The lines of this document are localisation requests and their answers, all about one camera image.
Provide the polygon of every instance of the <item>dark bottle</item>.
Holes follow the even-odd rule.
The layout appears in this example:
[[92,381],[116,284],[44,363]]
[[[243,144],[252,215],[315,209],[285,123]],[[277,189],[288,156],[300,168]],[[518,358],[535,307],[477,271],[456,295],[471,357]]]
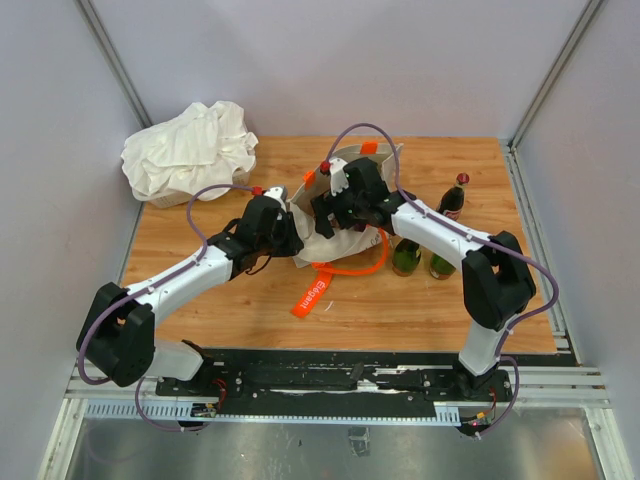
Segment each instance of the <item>dark bottle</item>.
[[420,263],[420,245],[408,239],[402,239],[393,250],[393,271],[401,277],[408,277]]
[[[438,213],[441,213],[445,217],[452,220],[458,220],[460,212],[464,205],[464,188],[469,183],[469,175],[466,173],[460,173],[456,177],[456,183],[453,187],[447,190],[440,200],[440,204],[436,209]],[[453,275],[456,271],[456,267],[447,262],[444,258],[436,255],[431,256],[429,262],[429,272],[434,278],[438,280],[445,280]]]

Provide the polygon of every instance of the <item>wooden table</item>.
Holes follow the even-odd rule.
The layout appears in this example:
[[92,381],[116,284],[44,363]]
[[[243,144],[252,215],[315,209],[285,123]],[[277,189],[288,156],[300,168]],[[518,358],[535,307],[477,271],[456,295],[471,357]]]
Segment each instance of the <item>wooden table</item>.
[[[373,137],[351,137],[343,145]],[[514,233],[527,253],[500,147],[493,138],[397,138],[402,154],[403,186],[435,207],[459,172],[471,181],[460,221],[478,230]],[[284,184],[290,195],[302,175],[324,159],[333,138],[263,137],[251,185]],[[212,202],[198,202],[194,220],[207,234],[222,230],[242,215],[246,192],[232,191]],[[193,253],[199,240],[185,218],[185,205],[145,207],[124,284],[151,277]],[[376,261],[381,247],[334,262],[363,268]],[[374,275],[334,276],[318,305],[304,319],[289,311],[312,283],[315,272],[297,269],[291,259],[273,259],[256,276],[241,275],[203,293],[157,330],[168,340],[189,339],[201,346],[258,348],[457,351],[470,319],[462,300],[459,273],[448,280],[428,272],[430,253],[410,277],[398,277],[391,261]],[[541,305],[538,294],[529,308]],[[555,352],[545,315],[525,321],[506,344],[507,351]]]

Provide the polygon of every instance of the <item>bottle cap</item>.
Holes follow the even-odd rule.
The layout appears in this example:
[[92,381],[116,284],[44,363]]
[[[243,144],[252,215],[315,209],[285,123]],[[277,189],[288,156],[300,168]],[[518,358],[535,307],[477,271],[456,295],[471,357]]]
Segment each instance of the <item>bottle cap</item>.
[[456,182],[460,185],[466,185],[467,183],[469,183],[469,175],[467,175],[466,173],[459,173],[456,177]]

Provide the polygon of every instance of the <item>white bag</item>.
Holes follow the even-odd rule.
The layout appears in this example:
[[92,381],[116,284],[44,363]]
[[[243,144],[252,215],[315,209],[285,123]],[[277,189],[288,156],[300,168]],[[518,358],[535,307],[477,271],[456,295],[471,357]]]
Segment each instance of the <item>white bag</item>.
[[[176,205],[209,185],[248,183],[257,143],[247,132],[244,110],[235,103],[216,102],[211,108],[192,103],[176,118],[127,138],[122,171],[136,199],[159,207]],[[227,191],[214,189],[200,200]]]
[[[403,144],[396,146],[398,155],[402,152]],[[388,144],[378,145],[375,154],[363,155],[360,153],[361,145],[351,145],[338,149],[333,156],[341,158],[347,163],[366,156],[378,164],[378,171],[387,184],[389,191],[394,190],[393,176],[395,172],[395,161],[391,147]],[[353,228],[348,230],[335,229],[335,235],[331,238],[324,238],[315,231],[315,220],[311,199],[326,192],[329,189],[329,177],[322,175],[316,169],[315,180],[309,189],[305,189],[304,184],[289,202],[289,209],[293,213],[298,236],[304,242],[304,248],[298,255],[293,257],[296,266],[304,267],[310,263],[332,262],[338,258],[347,257],[360,253],[367,248],[377,245],[382,240],[377,228],[368,226],[363,232],[358,232]]]

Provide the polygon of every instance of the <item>white wall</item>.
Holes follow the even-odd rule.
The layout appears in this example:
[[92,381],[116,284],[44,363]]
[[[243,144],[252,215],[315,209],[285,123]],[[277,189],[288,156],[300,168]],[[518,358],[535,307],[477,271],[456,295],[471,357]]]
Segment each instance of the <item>white wall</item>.
[[580,352],[640,474],[640,3],[608,2],[520,147]]
[[263,135],[510,137],[585,0],[94,0],[154,122],[233,100]]
[[131,238],[119,152],[138,126],[71,0],[0,2],[0,38],[0,476],[31,479]]

